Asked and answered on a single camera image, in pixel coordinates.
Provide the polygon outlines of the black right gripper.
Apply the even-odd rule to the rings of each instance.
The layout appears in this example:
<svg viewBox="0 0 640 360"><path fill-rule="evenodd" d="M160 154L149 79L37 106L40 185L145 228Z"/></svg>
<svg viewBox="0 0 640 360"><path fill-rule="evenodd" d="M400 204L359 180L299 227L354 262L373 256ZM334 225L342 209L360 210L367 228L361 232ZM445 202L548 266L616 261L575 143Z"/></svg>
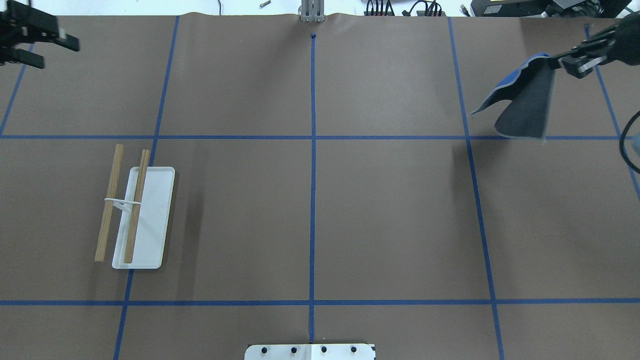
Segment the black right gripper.
<svg viewBox="0 0 640 360"><path fill-rule="evenodd" d="M620 46L626 33L622 25L611 25L594 34L590 34L589 29L585 28L587 34L582 47L549 57L549 68L563 68L570 76L583 79L601 63L626 61L624 47Z"/></svg>

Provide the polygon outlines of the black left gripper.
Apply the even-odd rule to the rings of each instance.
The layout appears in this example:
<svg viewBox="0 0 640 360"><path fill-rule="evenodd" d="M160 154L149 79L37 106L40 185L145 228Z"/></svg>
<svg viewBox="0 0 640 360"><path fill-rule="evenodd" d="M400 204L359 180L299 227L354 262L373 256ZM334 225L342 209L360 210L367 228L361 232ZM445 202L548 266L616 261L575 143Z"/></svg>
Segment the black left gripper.
<svg viewBox="0 0 640 360"><path fill-rule="evenodd" d="M45 69L45 58L20 44L55 43L67 50L80 51L80 40L60 32L58 18L34 8L30 2L7 0L0 14L0 63L19 63Z"/></svg>

